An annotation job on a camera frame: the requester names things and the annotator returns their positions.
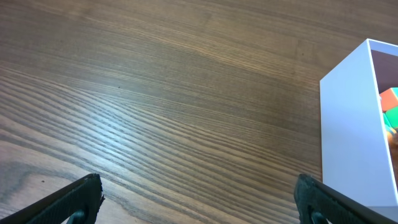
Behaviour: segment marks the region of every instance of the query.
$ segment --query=white box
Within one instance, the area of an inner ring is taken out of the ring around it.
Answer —
[[[379,100],[379,93],[398,87],[397,56],[398,46],[365,40],[320,81],[320,100],[323,183],[380,213],[389,207],[398,215]]]

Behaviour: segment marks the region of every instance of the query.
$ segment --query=open box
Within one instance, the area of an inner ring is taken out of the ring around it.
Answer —
[[[398,46],[370,39],[320,81],[322,178],[396,221],[398,152],[388,147],[379,100],[390,87],[398,87]]]

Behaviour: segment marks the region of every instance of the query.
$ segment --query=orange cube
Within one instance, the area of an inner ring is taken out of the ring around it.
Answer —
[[[381,97],[381,109],[383,112],[391,110],[398,106],[397,88],[390,88],[380,94]]]

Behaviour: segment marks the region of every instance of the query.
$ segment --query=toy block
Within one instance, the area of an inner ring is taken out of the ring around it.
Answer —
[[[392,128],[398,128],[398,107],[386,111],[386,116]]]
[[[383,113],[383,120],[384,120],[385,125],[387,125],[388,127],[391,127],[390,121],[388,120],[385,113]]]
[[[398,106],[398,88],[390,88],[380,94],[381,109],[383,112],[391,110]]]

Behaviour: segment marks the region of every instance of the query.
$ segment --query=wood grain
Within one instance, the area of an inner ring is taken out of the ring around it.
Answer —
[[[319,79],[394,1],[0,1],[0,218],[90,172],[97,223],[298,223]]]

